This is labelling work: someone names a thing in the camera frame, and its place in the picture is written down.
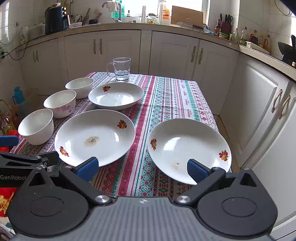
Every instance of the cabinet handle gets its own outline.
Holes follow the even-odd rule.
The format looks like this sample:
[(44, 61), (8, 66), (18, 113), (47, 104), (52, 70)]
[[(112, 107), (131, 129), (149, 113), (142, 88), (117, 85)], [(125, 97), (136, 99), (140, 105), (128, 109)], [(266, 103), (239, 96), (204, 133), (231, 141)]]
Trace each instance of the cabinet handle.
[(192, 52), (192, 56), (191, 56), (191, 62), (192, 63), (193, 63), (194, 56), (195, 56), (195, 50), (196, 50), (196, 46), (193, 47), (193, 52)]
[(33, 51), (33, 59), (34, 59), (34, 62), (36, 63), (35, 53), (34, 53), (34, 51)]
[(96, 40), (94, 39), (94, 46), (93, 46), (93, 49), (94, 49), (94, 54), (96, 54)]
[(100, 39), (100, 54), (102, 54), (102, 39)]
[(273, 107), (272, 107), (272, 109), (271, 109), (271, 113), (274, 112), (274, 110), (275, 110), (275, 105), (276, 105), (276, 101), (277, 101), (278, 97), (279, 97), (282, 93), (283, 93), (283, 90), (280, 89), (280, 90), (279, 90), (279, 94), (278, 94), (278, 95), (276, 96), (276, 98), (274, 99), (274, 105), (273, 105)]
[(36, 50), (36, 59), (37, 59), (37, 62), (39, 62), (38, 51), (37, 50)]
[(200, 50), (200, 59), (198, 61), (198, 64), (201, 64), (201, 62), (202, 62), (202, 54), (203, 54), (203, 48), (201, 48), (201, 50)]
[(291, 99), (291, 96), (288, 95), (287, 99), (285, 100), (285, 102), (284, 102), (283, 105), (281, 106), (281, 112), (280, 112), (280, 114), (279, 114), (279, 120), (281, 119), (281, 116), (282, 116), (282, 114), (283, 114), (283, 110), (284, 110), (284, 108), (285, 108), (285, 105), (287, 104), (287, 102), (288, 102), (290, 99)]

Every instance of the floor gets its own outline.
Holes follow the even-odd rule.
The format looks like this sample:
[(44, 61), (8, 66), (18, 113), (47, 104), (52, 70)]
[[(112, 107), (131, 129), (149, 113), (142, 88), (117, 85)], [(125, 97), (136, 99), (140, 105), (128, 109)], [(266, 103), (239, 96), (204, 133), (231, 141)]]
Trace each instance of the floor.
[[(222, 123), (222, 120), (221, 120), (220, 116), (214, 115), (214, 119), (216, 121), (216, 124), (217, 124), (217, 127), (219, 129), (220, 134), (224, 137), (224, 139), (228, 143), (230, 149), (232, 149), (229, 137), (227, 135), (227, 132), (225, 130), (225, 127), (224, 127), (224, 125)], [(233, 154), (233, 152), (231, 152), (231, 155), (232, 155), (231, 169), (232, 169), (233, 172), (239, 172), (240, 168), (239, 168), (239, 166), (237, 164), (237, 160), (235, 158), (235, 155)]]

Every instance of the cabinet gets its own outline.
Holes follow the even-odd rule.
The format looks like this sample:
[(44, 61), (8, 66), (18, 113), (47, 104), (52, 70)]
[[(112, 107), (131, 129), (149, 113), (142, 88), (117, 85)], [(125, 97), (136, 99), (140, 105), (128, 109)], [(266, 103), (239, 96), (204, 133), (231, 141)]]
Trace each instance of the cabinet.
[(191, 80), (200, 40), (153, 31), (149, 75)]
[(283, 95), (284, 100), (290, 95), (290, 100), (276, 113), (272, 127), (244, 165), (253, 169), (277, 206), (278, 218), (271, 232), (274, 239), (296, 230), (296, 84), (290, 85), (291, 90)]
[(139, 73), (141, 31), (98, 31), (64, 37), (69, 80), (106, 71), (108, 62), (130, 57), (131, 73)]
[(20, 64), (28, 89), (38, 89), (41, 95), (51, 95), (65, 89), (67, 78), (62, 73), (58, 39), (27, 48)]
[[(269, 66), (239, 54), (220, 117), (241, 167), (259, 145), (283, 102), (289, 79)], [(271, 112), (274, 100), (275, 111)]]
[(215, 115), (220, 115), (228, 93), (239, 53), (201, 40), (193, 79), (198, 83)]

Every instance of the table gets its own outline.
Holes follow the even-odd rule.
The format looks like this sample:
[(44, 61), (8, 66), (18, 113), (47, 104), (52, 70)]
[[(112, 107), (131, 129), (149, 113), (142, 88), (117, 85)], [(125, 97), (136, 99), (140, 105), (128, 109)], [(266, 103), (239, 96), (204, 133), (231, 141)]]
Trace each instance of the table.
[[(94, 79), (93, 87), (115, 80), (105, 72), (90, 73), (87, 77)], [(158, 123), (172, 118), (195, 119), (218, 131), (214, 117), (194, 81), (132, 74), (129, 82), (139, 85), (145, 92), (136, 105), (121, 111), (135, 125), (135, 142), (122, 158), (101, 167), (90, 184), (112, 197), (168, 196), (173, 199), (191, 186), (169, 178), (154, 165), (148, 152), (148, 135)], [(45, 144), (33, 146), (22, 138), (12, 152), (28, 155), (53, 151), (54, 138), (62, 124), (79, 113), (93, 109), (98, 107), (88, 98), (76, 100), (74, 113), (66, 118), (54, 118), (54, 133)], [(57, 171), (64, 165), (60, 161), (49, 167), (49, 171)]]

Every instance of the glass mug handle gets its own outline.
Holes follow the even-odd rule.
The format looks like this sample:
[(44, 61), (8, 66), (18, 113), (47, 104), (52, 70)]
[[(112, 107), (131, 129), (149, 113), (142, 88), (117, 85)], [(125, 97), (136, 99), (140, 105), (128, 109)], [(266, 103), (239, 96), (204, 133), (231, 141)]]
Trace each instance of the glass mug handle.
[(114, 74), (114, 76), (111, 76), (111, 75), (109, 74), (109, 71), (108, 71), (109, 64), (113, 65), (113, 62), (109, 62), (109, 63), (107, 63), (107, 67), (106, 67), (107, 75), (108, 75), (109, 77), (113, 78), (113, 77), (115, 77), (115, 74)]

